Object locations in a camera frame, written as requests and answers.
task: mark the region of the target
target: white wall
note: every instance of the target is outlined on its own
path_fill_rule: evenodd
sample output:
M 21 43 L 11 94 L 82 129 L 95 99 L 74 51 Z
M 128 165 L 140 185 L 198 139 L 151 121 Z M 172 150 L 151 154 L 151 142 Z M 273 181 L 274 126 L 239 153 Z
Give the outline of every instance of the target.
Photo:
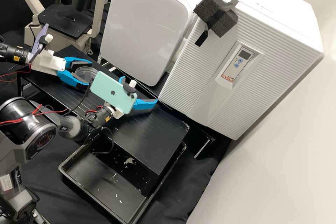
M 325 58 L 222 160 L 188 224 L 336 223 L 336 0 L 305 1 Z

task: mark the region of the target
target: black foam block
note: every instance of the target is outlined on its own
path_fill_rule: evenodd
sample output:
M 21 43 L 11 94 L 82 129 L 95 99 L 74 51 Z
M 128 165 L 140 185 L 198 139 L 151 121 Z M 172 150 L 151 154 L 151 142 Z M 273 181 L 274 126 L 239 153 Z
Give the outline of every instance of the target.
M 202 0 L 194 9 L 194 12 L 205 22 L 209 20 L 217 13 L 217 11 L 225 3 L 222 0 Z M 218 21 L 213 24 L 211 30 L 213 30 L 217 36 L 222 37 L 238 22 L 238 16 L 232 11 L 223 12 L 223 15 Z

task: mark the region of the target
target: table leg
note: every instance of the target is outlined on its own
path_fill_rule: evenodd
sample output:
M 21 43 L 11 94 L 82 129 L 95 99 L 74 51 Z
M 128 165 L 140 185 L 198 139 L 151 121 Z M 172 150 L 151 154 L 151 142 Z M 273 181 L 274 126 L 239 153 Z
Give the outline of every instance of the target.
M 17 83 L 17 95 L 22 96 L 22 88 L 21 88 L 21 74 L 17 73 L 16 74 L 16 83 Z
M 101 55 L 101 54 L 99 54 L 99 55 L 98 55 L 98 60 L 97 60 L 97 63 L 98 63 L 98 64 L 101 64 L 101 62 L 102 62 L 102 59 L 103 59 L 102 55 Z

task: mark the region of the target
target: white knob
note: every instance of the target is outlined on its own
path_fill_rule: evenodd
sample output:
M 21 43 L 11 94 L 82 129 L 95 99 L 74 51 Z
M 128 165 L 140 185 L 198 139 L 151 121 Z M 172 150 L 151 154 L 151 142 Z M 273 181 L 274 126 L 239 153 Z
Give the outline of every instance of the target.
M 131 81 L 129 82 L 129 86 L 130 86 L 131 88 L 135 88 L 136 85 L 137 85 L 137 82 L 136 82 L 135 80 L 131 80 Z
M 48 43 L 50 43 L 52 40 L 54 39 L 54 37 L 51 34 L 48 34 L 44 40 L 47 41 Z

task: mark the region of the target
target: white appliance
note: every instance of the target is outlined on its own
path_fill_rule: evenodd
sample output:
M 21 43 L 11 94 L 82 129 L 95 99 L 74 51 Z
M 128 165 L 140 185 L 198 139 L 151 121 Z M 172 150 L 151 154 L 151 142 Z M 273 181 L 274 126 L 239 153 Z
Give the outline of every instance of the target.
M 201 0 L 111 0 L 101 56 L 154 86 L 190 29 Z
M 239 0 L 232 10 L 238 23 L 221 38 L 210 30 L 201 47 L 194 43 L 205 23 L 197 20 L 159 99 L 236 140 L 323 56 L 323 45 L 303 0 Z

